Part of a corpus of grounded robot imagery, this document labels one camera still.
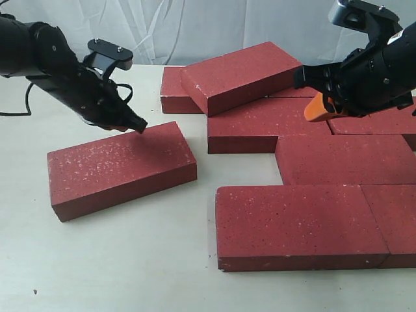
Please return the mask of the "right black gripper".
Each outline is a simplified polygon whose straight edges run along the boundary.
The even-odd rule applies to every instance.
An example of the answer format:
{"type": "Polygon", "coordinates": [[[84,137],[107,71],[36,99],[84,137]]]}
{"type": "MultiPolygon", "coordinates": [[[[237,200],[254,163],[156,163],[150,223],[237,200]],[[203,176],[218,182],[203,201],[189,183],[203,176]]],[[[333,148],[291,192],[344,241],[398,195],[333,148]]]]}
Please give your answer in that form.
{"type": "Polygon", "coordinates": [[[299,67],[294,88],[318,93],[304,109],[308,122],[368,116],[413,105],[415,90],[415,25],[390,38],[387,45],[357,49],[344,62],[299,67]]]}

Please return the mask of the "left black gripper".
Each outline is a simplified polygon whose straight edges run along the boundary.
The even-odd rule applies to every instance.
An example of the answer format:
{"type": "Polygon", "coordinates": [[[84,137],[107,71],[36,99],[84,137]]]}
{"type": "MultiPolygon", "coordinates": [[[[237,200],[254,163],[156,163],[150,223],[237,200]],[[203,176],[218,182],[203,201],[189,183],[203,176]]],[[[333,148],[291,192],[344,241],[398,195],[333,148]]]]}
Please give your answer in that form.
{"type": "Polygon", "coordinates": [[[128,105],[133,94],[121,98],[118,88],[132,90],[129,84],[104,79],[81,63],[58,68],[44,75],[30,75],[29,81],[78,114],[86,124],[104,130],[128,129],[143,133],[147,121],[128,105]]]}

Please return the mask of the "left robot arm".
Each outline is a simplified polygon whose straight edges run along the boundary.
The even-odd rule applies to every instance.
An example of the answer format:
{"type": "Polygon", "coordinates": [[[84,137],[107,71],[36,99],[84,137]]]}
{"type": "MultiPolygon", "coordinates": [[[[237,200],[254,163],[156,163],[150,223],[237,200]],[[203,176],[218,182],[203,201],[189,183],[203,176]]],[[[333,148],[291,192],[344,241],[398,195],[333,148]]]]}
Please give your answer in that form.
{"type": "Polygon", "coordinates": [[[88,125],[142,133],[147,121],[129,107],[131,96],[120,97],[120,85],[110,78],[115,68],[131,68],[132,51],[99,38],[90,40],[88,49],[79,61],[58,27],[1,15],[1,76],[25,77],[88,125]]]}

